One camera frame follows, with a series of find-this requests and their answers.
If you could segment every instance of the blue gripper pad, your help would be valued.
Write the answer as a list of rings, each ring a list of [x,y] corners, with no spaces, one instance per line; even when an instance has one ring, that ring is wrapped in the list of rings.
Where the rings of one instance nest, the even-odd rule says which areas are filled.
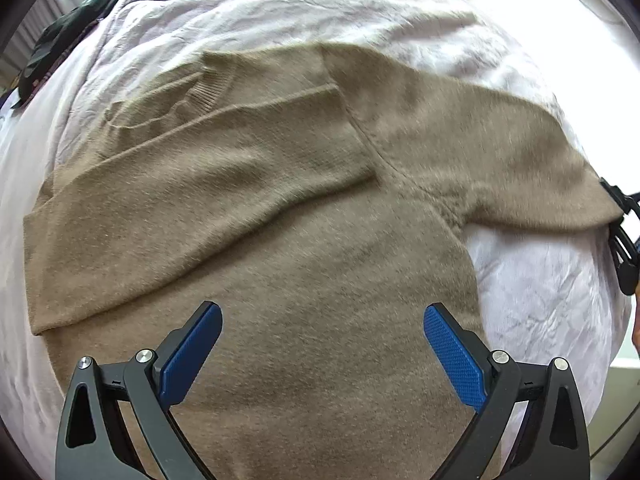
[[[486,400],[482,370],[433,305],[424,311],[424,335],[462,403],[479,413]]]
[[[211,303],[162,369],[158,401],[163,409],[184,400],[221,332],[222,311]]]

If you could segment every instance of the sweater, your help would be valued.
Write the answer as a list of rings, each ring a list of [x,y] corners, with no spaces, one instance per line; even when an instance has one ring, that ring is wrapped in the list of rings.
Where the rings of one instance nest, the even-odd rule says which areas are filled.
[[[206,52],[44,183],[29,319],[66,386],[81,356],[128,360],[215,301],[222,336],[172,413],[219,480],[422,480],[471,416],[424,308],[484,336],[462,227],[620,214],[524,100],[357,46]]]

